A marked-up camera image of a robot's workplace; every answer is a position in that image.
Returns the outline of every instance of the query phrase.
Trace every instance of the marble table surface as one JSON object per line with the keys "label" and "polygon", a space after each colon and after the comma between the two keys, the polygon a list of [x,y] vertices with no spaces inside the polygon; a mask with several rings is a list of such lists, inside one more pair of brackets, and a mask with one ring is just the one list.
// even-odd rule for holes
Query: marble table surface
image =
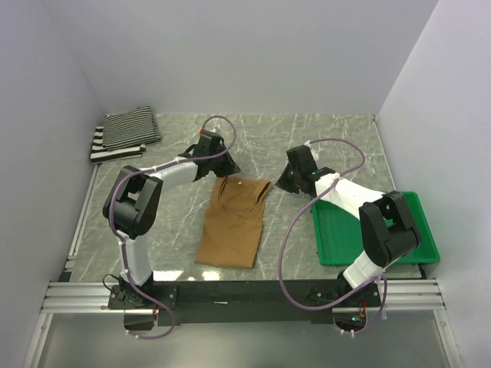
{"label": "marble table surface", "polygon": [[[341,137],[359,145],[367,156],[363,168],[347,177],[368,188],[394,189],[384,149],[372,115],[327,114],[227,114],[236,126],[237,142],[232,158],[242,172],[236,176],[269,179],[275,182],[286,164],[285,151],[307,140]],[[207,115],[164,114],[156,120],[162,141],[147,146],[141,158],[103,163],[97,172],[93,198],[87,207],[77,259],[71,281],[101,281],[107,273],[120,271],[119,251],[102,206],[121,167],[148,167],[164,163],[196,143]],[[224,121],[212,120],[207,129],[216,129],[230,142],[231,130]],[[358,153],[343,143],[320,143],[312,147],[320,167],[342,171],[359,162]],[[296,212],[308,201],[274,187],[266,199],[263,232],[253,269],[216,268],[195,264],[194,258],[203,230],[203,216],[215,177],[211,173],[198,182],[176,187],[162,194],[157,220],[148,234],[149,259],[157,280],[273,280],[278,278],[278,250]],[[335,278],[342,268],[321,266],[317,255],[314,222],[305,213],[297,222],[284,259],[284,276],[290,279]],[[418,278],[417,266],[395,265],[390,274]]]}

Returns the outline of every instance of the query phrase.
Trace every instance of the folded striped garment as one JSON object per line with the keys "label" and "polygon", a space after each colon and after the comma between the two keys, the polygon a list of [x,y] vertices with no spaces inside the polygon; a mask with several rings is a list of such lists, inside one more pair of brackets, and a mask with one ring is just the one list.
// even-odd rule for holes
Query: folded striped garment
{"label": "folded striped garment", "polygon": [[102,126],[95,128],[94,140],[92,141],[91,150],[92,163],[102,163],[104,161],[110,161],[112,159],[124,159],[127,157],[138,157],[142,156],[147,151],[147,147],[145,146],[145,144],[110,151],[104,148],[102,139],[103,135],[104,128]]}
{"label": "folded striped garment", "polygon": [[102,139],[104,148],[108,150],[153,143],[161,138],[150,106],[138,107],[129,113],[104,117]]}

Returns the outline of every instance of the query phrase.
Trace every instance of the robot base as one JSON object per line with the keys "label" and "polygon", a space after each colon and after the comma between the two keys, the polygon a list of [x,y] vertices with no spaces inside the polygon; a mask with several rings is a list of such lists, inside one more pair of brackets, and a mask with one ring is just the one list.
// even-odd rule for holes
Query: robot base
{"label": "robot base", "polygon": [[[338,299],[337,280],[287,280],[285,285],[299,303],[318,306]],[[152,309],[153,305],[128,292],[131,286],[114,285],[109,309]],[[310,320],[313,324],[332,324],[332,310],[312,312],[298,309],[282,293],[278,281],[154,281],[147,286],[149,295],[158,297],[174,309],[178,324],[269,322]],[[376,284],[368,285],[337,307],[358,307],[365,299],[367,307],[380,307]],[[170,315],[159,310],[157,325],[171,325]],[[154,320],[149,314],[125,314],[128,330],[151,330]]]}

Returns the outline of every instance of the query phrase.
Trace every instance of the purple cable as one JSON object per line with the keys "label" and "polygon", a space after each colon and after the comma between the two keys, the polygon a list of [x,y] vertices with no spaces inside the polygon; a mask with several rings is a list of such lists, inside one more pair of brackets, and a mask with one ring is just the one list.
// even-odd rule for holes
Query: purple cable
{"label": "purple cable", "polygon": [[156,166],[156,167],[151,168],[151,169],[145,169],[145,170],[140,170],[140,171],[132,172],[131,174],[128,174],[127,176],[125,176],[120,181],[120,183],[116,186],[116,189],[114,190],[114,194],[113,194],[113,196],[112,196],[112,198],[110,200],[110,204],[109,204],[109,226],[110,226],[110,229],[112,230],[113,234],[116,235],[116,237],[120,240],[121,257],[123,259],[123,267],[124,267],[125,270],[127,270],[126,275],[128,277],[128,282],[130,283],[131,287],[140,296],[144,297],[145,299],[151,301],[152,303],[155,303],[159,307],[161,307],[164,310],[166,310],[170,314],[170,316],[172,318],[172,325],[169,327],[169,329],[167,331],[165,331],[164,333],[161,333],[160,335],[155,335],[155,336],[144,336],[143,335],[142,336],[142,335],[138,335],[137,333],[134,333],[133,331],[128,331],[128,333],[131,336],[135,336],[136,338],[139,338],[139,339],[142,339],[142,340],[155,340],[155,339],[160,339],[161,337],[165,337],[168,334],[170,334],[173,331],[174,327],[176,327],[176,325],[177,325],[176,314],[174,313],[174,311],[172,309],[170,309],[163,302],[158,301],[154,297],[151,297],[150,295],[145,294],[143,291],[141,291],[137,287],[137,285],[135,284],[134,279],[131,277],[130,269],[128,267],[128,256],[127,256],[127,252],[126,252],[126,239],[121,234],[119,234],[117,232],[116,226],[114,224],[114,206],[115,206],[115,203],[116,203],[116,198],[119,195],[119,193],[121,192],[121,189],[123,188],[123,186],[125,186],[126,183],[131,178],[133,178],[135,176],[138,176],[138,175],[141,175],[141,174],[150,174],[150,173],[154,173],[154,172],[156,173],[157,171],[169,169],[170,167],[175,166],[175,165],[179,165],[180,163],[189,163],[189,162],[203,161],[203,160],[207,160],[207,159],[215,159],[217,157],[220,157],[222,155],[225,155],[233,147],[233,145],[236,143],[237,130],[234,127],[234,125],[232,124],[232,122],[228,118],[223,117],[221,115],[213,115],[213,116],[209,117],[208,119],[206,119],[205,122],[203,123],[203,129],[205,128],[206,124],[210,120],[212,120],[212,119],[223,119],[223,120],[225,120],[232,127],[233,138],[232,138],[232,142],[230,142],[230,145],[229,145],[228,148],[225,148],[222,152],[217,153],[215,155],[204,156],[204,157],[193,157],[192,159],[185,159],[185,158],[183,158],[183,159],[180,159],[179,161],[171,161],[169,163],[164,163],[162,165]]}
{"label": "purple cable", "polygon": [[[335,142],[346,143],[349,146],[355,148],[358,151],[358,153],[360,153],[360,155],[361,155],[361,162],[358,163],[356,166],[354,166],[354,167],[352,167],[350,169],[347,169],[347,170],[341,172],[340,178],[342,176],[345,176],[348,173],[352,173],[353,171],[360,169],[365,164],[366,157],[365,157],[363,151],[360,149],[360,147],[358,147],[356,144],[350,142],[349,140],[344,140],[342,138],[321,138],[319,140],[311,140],[310,141],[310,144],[312,144],[312,143],[318,143],[318,142],[327,142],[327,141],[335,141]],[[328,194],[338,184],[340,178],[337,178],[324,192],[322,192],[321,194],[319,194],[317,197],[313,198],[309,203],[307,203],[306,205],[304,205],[302,207],[302,209],[293,218],[292,222],[290,223],[290,226],[286,230],[286,234],[285,234],[285,237],[283,238],[282,246],[281,246],[281,248],[279,250],[279,257],[278,257],[278,279],[279,279],[279,284],[280,284],[280,286],[282,288],[283,294],[285,295],[285,297],[293,305],[295,305],[296,307],[298,307],[300,309],[303,309],[305,311],[309,311],[309,310],[310,311],[319,311],[319,310],[320,311],[324,311],[326,309],[333,308],[336,305],[340,304],[342,301],[345,301],[346,299],[348,299],[351,295],[356,294],[362,288],[364,288],[365,286],[371,284],[372,282],[374,282],[374,281],[376,281],[378,279],[377,276],[375,276],[373,278],[370,278],[369,280],[365,281],[363,284],[357,286],[355,289],[349,291],[348,293],[346,293],[342,297],[338,298],[337,300],[332,301],[331,303],[328,303],[328,304],[325,304],[325,305],[319,305],[319,306],[316,306],[316,307],[311,307],[311,306],[308,306],[308,305],[300,304],[295,299],[293,299],[293,297],[290,295],[290,293],[286,289],[285,281],[283,280],[283,266],[282,266],[282,263],[283,263],[283,255],[285,253],[285,248],[286,248],[286,243],[288,241],[288,237],[290,236],[290,233],[292,232],[292,229],[295,226],[295,223],[300,218],[300,216],[302,216],[303,213],[305,211],[307,211],[307,209],[310,209],[311,206],[314,203],[316,203],[323,196],[325,196],[326,194]],[[374,324],[374,322],[379,318],[379,316],[381,315],[382,310],[384,309],[385,299],[386,299],[386,296],[387,296],[387,279],[383,275],[381,275],[381,279],[384,280],[384,296],[383,296],[381,307],[378,310],[377,315],[375,316],[375,318],[369,324],[367,324],[362,330],[359,330],[359,331],[355,332],[356,334],[359,334],[360,332],[363,332],[366,329],[368,329],[369,327],[371,327]]]}

